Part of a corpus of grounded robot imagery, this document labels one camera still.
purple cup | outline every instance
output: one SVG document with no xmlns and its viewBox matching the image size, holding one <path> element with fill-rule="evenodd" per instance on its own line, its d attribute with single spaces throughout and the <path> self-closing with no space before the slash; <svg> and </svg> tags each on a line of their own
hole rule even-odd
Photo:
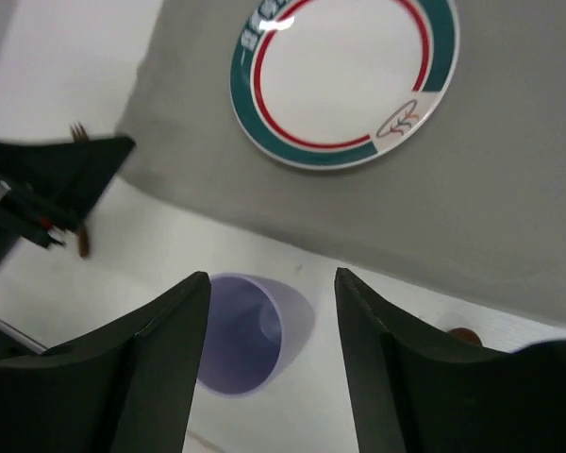
<svg viewBox="0 0 566 453">
<path fill-rule="evenodd" d="M 214 394 L 245 396 L 302 350 L 314 311 L 294 288 L 242 274 L 210 277 L 208 328 L 197 381 Z"/>
</svg>

plate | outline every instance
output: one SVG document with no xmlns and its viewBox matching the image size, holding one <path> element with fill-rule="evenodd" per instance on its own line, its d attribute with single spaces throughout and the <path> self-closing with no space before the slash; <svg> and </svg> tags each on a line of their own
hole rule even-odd
<svg viewBox="0 0 566 453">
<path fill-rule="evenodd" d="M 452 0 L 263 0 L 236 43 L 233 108 L 269 156 L 351 167 L 424 123 L 449 85 L 458 44 Z"/>
</svg>

white surface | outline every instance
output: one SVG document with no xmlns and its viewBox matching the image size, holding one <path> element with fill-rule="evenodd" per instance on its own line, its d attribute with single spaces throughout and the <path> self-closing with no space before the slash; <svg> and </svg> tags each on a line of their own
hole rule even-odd
<svg viewBox="0 0 566 453">
<path fill-rule="evenodd" d="M 293 18 L 275 33 L 261 77 L 264 103 L 283 129 L 309 142 L 349 142 L 407 102 L 422 41 L 399 2 L 317 0 Z"/>
<path fill-rule="evenodd" d="M 0 58 L 0 136 L 67 136 L 82 121 L 111 131 L 124 108 L 159 1 L 23 2 Z M 47 346 L 102 326 L 195 270 L 257 274 L 298 289 L 316 325 L 262 392 L 228 400 L 198 388 L 190 428 L 227 453 L 352 453 L 333 277 L 344 265 L 160 203 L 116 180 L 91 222 L 93 255 L 20 243 L 0 272 L 0 318 Z M 353 268 L 399 307 L 439 328 L 471 327 L 512 350 L 564 338 L 551 327 Z M 189 442 L 187 451 L 201 445 Z"/>
</svg>

